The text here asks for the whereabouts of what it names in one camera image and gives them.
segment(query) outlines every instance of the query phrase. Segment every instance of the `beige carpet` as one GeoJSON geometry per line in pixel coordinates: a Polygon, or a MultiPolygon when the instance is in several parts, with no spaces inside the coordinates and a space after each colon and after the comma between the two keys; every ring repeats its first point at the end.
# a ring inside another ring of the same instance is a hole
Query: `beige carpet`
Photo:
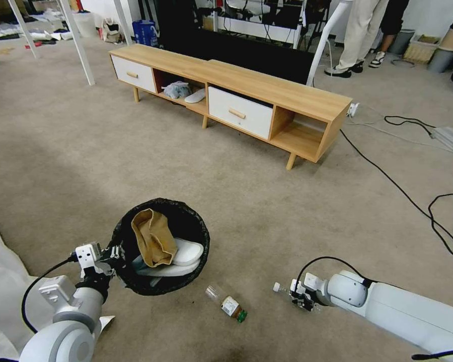
{"type": "MultiPolygon", "coordinates": [[[[41,47],[38,61],[23,42],[0,55],[0,231],[30,273],[79,244],[106,245],[127,210],[155,197],[186,202],[211,235],[208,263],[186,288],[141,297],[112,282],[104,313],[117,319],[94,361],[408,361],[414,347],[360,318],[335,308],[304,313],[272,292],[320,255],[453,305],[453,257],[342,136],[319,164],[297,159],[286,171],[285,151],[213,121],[202,130],[201,116],[145,93],[135,104],[114,77],[107,51],[115,45],[86,40],[91,87],[72,42],[41,47]],[[249,311],[242,325],[205,297],[210,282],[231,288],[249,311]]],[[[361,102],[356,122],[400,114],[453,126],[449,74],[423,66],[387,62],[351,79],[320,68],[315,84],[361,102]]],[[[437,144],[416,126],[377,126],[437,144]]],[[[453,154],[343,129],[421,207],[453,192],[453,154]]],[[[435,213],[453,230],[453,198],[435,213]]],[[[326,278],[341,269],[326,261],[310,271],[326,278]]],[[[76,280],[78,267],[61,273],[76,280]]]]}

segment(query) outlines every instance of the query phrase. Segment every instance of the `sneaker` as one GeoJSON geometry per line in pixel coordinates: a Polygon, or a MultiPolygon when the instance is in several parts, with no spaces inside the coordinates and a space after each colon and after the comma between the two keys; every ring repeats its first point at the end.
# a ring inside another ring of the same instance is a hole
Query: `sneaker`
{"type": "Polygon", "coordinates": [[[355,63],[352,67],[349,68],[349,70],[352,70],[354,73],[362,73],[364,70],[362,68],[362,65],[364,64],[364,60],[359,60],[357,63],[355,63]]]}
{"type": "Polygon", "coordinates": [[[337,69],[337,66],[335,66],[334,68],[324,69],[324,73],[330,76],[337,76],[341,78],[351,78],[352,75],[350,68],[337,69]]]}
{"type": "Polygon", "coordinates": [[[377,52],[374,59],[371,61],[371,63],[369,63],[369,68],[379,68],[383,63],[385,55],[386,53],[384,52],[377,52]]]}

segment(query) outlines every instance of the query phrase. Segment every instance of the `drawer handle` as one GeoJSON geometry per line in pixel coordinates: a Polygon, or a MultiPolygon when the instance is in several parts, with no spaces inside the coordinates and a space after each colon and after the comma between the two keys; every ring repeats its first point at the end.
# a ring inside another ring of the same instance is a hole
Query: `drawer handle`
{"type": "Polygon", "coordinates": [[[234,110],[233,108],[228,108],[228,111],[229,111],[231,114],[233,114],[233,115],[235,115],[235,116],[237,116],[237,117],[239,117],[239,118],[241,118],[241,119],[245,119],[245,115],[244,115],[243,113],[241,113],[241,112],[239,112],[239,111],[236,111],[236,110],[234,110]]]}

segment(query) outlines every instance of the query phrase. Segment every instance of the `white pole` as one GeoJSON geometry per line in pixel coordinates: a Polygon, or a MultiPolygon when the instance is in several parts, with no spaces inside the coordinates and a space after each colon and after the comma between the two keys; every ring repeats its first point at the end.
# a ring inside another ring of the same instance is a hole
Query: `white pole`
{"type": "Polygon", "coordinates": [[[30,50],[32,50],[32,54],[34,55],[35,59],[40,58],[37,48],[35,47],[34,40],[32,39],[32,36],[30,35],[29,31],[27,30],[27,26],[25,25],[24,18],[22,18],[22,14],[20,13],[17,3],[15,2],[15,0],[9,0],[9,4],[10,7],[12,8],[12,11],[14,12],[15,17],[17,18],[17,21],[19,22],[20,27],[22,28],[22,32],[24,33],[25,38],[27,39],[27,43],[29,43],[29,47],[30,50]]]}
{"type": "Polygon", "coordinates": [[[302,24],[297,25],[297,29],[293,33],[293,48],[297,49],[298,41],[300,40],[300,33],[302,31],[302,24]]]}
{"type": "Polygon", "coordinates": [[[121,24],[124,37],[126,38],[126,44],[132,45],[131,34],[129,33],[129,28],[127,27],[126,16],[124,16],[124,9],[122,8],[121,1],[114,0],[114,6],[116,7],[117,15],[119,17],[119,23],[121,24]]]}
{"type": "Polygon", "coordinates": [[[307,78],[307,85],[312,86],[314,75],[316,74],[317,67],[319,66],[319,62],[321,60],[322,52],[324,51],[324,47],[326,46],[326,41],[329,37],[332,27],[339,20],[341,15],[346,11],[351,1],[352,0],[341,0],[339,5],[332,13],[331,17],[327,21],[324,29],[322,30],[321,39],[319,40],[319,45],[317,46],[314,59],[312,60],[311,69],[309,71],[309,77],[307,78]]]}
{"type": "Polygon", "coordinates": [[[214,32],[218,31],[218,14],[215,11],[217,5],[218,5],[217,1],[213,0],[213,31],[214,32]]]}
{"type": "Polygon", "coordinates": [[[79,54],[79,59],[82,63],[82,68],[84,69],[84,73],[86,74],[87,82],[89,83],[89,85],[94,85],[96,84],[96,81],[94,80],[94,75],[92,74],[91,67],[89,66],[86,51],[82,46],[81,36],[79,35],[76,21],[72,16],[72,10],[70,10],[69,1],[60,0],[60,4],[62,5],[62,9],[64,10],[64,16],[65,20],[67,21],[67,25],[69,26],[69,30],[72,32],[72,38],[74,39],[75,47],[77,49],[77,53],[79,54]]]}

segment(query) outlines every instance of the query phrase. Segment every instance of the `open shelf compartment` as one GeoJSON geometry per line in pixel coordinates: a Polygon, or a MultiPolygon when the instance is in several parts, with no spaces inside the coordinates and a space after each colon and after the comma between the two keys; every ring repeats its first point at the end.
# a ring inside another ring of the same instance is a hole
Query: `open shelf compartment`
{"type": "Polygon", "coordinates": [[[269,142],[307,160],[317,162],[327,123],[275,106],[269,142]]]}
{"type": "Polygon", "coordinates": [[[190,88],[195,93],[196,91],[200,89],[206,89],[206,84],[198,82],[196,80],[188,79],[180,75],[176,75],[173,73],[168,73],[162,70],[154,69],[153,68],[153,76],[155,80],[155,86],[156,86],[156,91],[157,95],[161,98],[167,99],[171,102],[178,103],[182,106],[185,106],[186,108],[202,114],[202,115],[207,115],[208,114],[208,104],[207,104],[207,97],[203,98],[201,101],[198,103],[186,103],[184,98],[170,98],[167,95],[165,95],[162,87],[165,87],[175,81],[181,80],[184,82],[187,82],[190,84],[190,88]]]}

